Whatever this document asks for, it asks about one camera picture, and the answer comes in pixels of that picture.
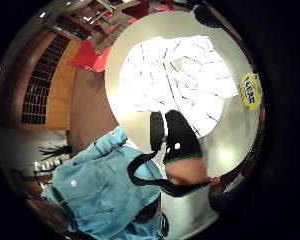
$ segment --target red fabric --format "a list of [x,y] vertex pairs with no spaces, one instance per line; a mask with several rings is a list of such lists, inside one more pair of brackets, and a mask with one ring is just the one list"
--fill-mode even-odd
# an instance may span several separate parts
[[163,0],[168,6],[169,10],[173,10],[173,0]]
[[111,50],[111,47],[106,48],[103,51],[102,55],[98,57],[98,60],[95,62],[94,66],[92,68],[95,72],[104,71],[110,50]]
[[154,8],[156,11],[170,11],[172,10],[171,8],[169,8],[167,5],[160,5],[156,8]]
[[103,15],[103,17],[108,20],[110,17],[112,17],[112,13],[110,11],[108,11],[107,13],[105,13]]
[[113,33],[117,28],[118,28],[119,24],[114,24],[114,25],[111,25],[110,27],[108,27],[105,31],[105,33],[107,35],[110,35],[111,33]]
[[136,18],[130,18],[127,22],[128,23],[134,23],[136,21],[138,21],[138,19],[136,19]]
[[73,58],[68,64],[71,67],[81,67],[84,69],[92,68],[98,59],[98,53],[95,52],[88,40],[83,40],[81,45]]
[[131,17],[134,17],[136,19],[140,19],[144,16],[149,15],[149,1],[147,0],[140,0],[140,3],[138,5],[128,7],[122,10],[124,14],[127,14]]

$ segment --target wooden floor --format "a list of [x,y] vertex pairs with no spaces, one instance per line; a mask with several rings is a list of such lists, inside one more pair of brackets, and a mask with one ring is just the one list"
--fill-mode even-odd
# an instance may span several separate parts
[[[182,7],[175,7],[175,10],[183,10]],[[99,52],[111,46],[120,32],[131,23],[131,17],[119,14],[112,17],[110,24],[102,24],[106,29],[111,24],[120,24],[118,31],[113,36],[105,37],[100,33],[92,33],[88,40],[93,48]],[[117,120],[111,112],[104,84],[104,72],[95,73],[83,69],[77,69],[72,85],[71,106],[70,106],[70,131],[67,133],[68,144],[72,146],[73,153],[87,148],[92,141],[111,131],[118,125]]]

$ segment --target black strap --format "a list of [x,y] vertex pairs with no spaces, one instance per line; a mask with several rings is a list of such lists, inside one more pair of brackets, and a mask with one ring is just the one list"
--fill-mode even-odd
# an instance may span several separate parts
[[156,156],[158,152],[153,152],[150,154],[141,154],[137,156],[127,168],[129,178],[131,182],[137,186],[145,186],[145,185],[156,185],[160,186],[161,189],[169,195],[174,197],[181,197],[184,196],[197,188],[205,187],[210,183],[210,180],[206,180],[204,183],[193,184],[193,185],[175,185],[171,181],[167,179],[155,179],[155,180],[147,180],[141,179],[134,175],[136,170],[147,161],[151,160]]

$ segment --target person's hand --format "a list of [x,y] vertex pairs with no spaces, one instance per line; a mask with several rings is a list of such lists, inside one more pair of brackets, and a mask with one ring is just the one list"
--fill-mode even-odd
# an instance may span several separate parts
[[210,180],[211,180],[211,182],[210,182],[211,185],[216,185],[216,184],[220,183],[220,177],[214,177],[214,178],[211,178]]

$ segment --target wooden cabinet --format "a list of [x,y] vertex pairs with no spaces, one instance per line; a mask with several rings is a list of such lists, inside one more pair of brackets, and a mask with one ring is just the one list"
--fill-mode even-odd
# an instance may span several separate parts
[[70,130],[75,69],[68,66],[80,42],[53,29],[38,33],[20,52],[5,79],[0,126],[20,130]]

